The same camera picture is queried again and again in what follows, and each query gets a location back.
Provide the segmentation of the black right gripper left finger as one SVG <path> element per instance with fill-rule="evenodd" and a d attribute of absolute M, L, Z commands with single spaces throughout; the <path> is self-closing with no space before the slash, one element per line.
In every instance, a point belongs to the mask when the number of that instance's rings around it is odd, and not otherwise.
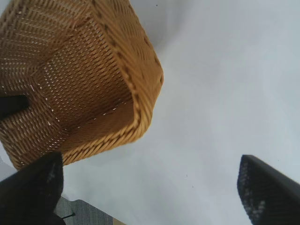
<path fill-rule="evenodd" d="M 63 160 L 48 153 L 0 183 L 2 225 L 62 225 L 54 213 L 63 191 Z"/>

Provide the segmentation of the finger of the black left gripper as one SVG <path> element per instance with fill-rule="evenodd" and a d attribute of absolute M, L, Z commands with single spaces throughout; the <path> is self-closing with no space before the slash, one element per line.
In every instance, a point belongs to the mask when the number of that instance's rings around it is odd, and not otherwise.
<path fill-rule="evenodd" d="M 25 95 L 0 97 L 0 119 L 3 120 L 30 106 Z"/>

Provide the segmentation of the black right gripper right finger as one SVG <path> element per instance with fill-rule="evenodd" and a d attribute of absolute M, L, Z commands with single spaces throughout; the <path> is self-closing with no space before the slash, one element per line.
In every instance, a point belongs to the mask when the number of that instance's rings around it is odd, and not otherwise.
<path fill-rule="evenodd" d="M 253 225 L 300 223 L 299 183 L 253 155 L 241 157 L 237 191 Z"/>

